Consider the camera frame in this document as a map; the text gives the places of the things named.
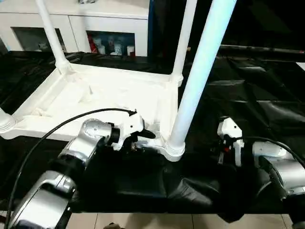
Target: glass panel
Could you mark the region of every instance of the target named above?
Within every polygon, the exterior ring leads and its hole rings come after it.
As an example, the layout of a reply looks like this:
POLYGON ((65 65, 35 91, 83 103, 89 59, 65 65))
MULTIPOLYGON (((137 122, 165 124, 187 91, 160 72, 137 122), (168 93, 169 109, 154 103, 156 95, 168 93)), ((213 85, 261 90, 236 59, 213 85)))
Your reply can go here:
MULTIPOLYGON (((12 27, 12 29, 24 51, 51 52, 51 46, 43 28, 12 27)), ((59 29, 55 30, 62 50, 66 52, 61 32, 59 29)))
POLYGON ((0 38, 0 56, 6 54, 7 52, 8 50, 6 49, 3 41, 0 38))
POLYGON ((87 31, 91 52, 135 56, 134 33, 87 31))

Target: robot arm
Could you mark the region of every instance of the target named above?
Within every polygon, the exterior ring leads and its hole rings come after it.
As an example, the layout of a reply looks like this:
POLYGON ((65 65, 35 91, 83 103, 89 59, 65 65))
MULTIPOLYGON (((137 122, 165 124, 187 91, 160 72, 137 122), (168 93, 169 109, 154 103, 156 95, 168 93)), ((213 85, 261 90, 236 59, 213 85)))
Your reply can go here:
POLYGON ((71 140, 58 158, 30 189, 11 217, 9 228, 65 227, 70 218, 69 200, 77 189, 80 177, 96 153, 105 145, 120 150, 125 139, 144 129, 139 114, 131 115, 120 126, 98 119, 86 120, 76 138, 71 140))
POLYGON ((219 124, 217 134, 221 138, 218 163, 230 155, 229 161, 241 167, 245 162, 243 154, 250 155, 255 167, 269 174, 293 228, 305 229, 305 169, 300 162, 283 147, 268 141, 255 141, 252 146, 245 146, 242 139, 236 140, 242 137, 242 131, 231 118, 219 124))

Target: shelf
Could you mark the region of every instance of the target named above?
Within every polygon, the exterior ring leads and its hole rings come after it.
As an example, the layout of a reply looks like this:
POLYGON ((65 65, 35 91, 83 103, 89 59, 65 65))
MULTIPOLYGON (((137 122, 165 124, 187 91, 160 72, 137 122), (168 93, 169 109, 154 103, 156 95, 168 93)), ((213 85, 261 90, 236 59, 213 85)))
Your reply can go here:
MULTIPOLYGON (((150 0, 97 0, 79 4, 77 0, 46 0, 50 14, 148 19, 150 0)), ((0 13, 38 13, 35 0, 4 0, 0 13)))

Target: black tablecloth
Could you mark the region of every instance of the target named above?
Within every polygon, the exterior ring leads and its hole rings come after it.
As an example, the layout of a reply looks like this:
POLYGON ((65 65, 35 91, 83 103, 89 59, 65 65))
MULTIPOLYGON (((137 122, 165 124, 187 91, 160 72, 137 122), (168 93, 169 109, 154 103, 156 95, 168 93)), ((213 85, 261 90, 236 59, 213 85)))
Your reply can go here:
MULTIPOLYGON (((218 166, 210 148, 221 118, 230 116, 243 135, 282 141, 300 155, 305 149, 305 72, 289 61, 218 56, 198 105, 186 152, 171 163, 157 154, 99 152, 82 178, 72 210, 88 212, 218 213, 225 220, 244 213, 284 213, 268 176, 252 167, 218 166)), ((98 54, 67 55, 73 63, 170 73, 167 63, 98 54)), ((54 69, 50 53, 10 52, 0 59, 0 107, 12 114, 54 69)), ((191 64, 184 67, 185 80, 191 64)), ((0 138, 0 207, 6 208, 16 170, 37 141, 0 138)), ((56 158, 66 142, 46 140, 27 164, 16 202, 56 158)))

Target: tile floor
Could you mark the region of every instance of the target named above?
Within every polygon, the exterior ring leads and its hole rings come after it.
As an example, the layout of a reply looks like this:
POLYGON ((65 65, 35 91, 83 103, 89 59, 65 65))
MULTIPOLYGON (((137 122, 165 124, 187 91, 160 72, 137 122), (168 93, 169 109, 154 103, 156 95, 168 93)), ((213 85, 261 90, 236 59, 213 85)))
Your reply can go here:
POLYGON ((126 229, 292 229, 288 215, 244 215, 241 220, 228 224, 215 214, 145 213, 72 214, 67 228, 103 229, 111 222, 126 229))

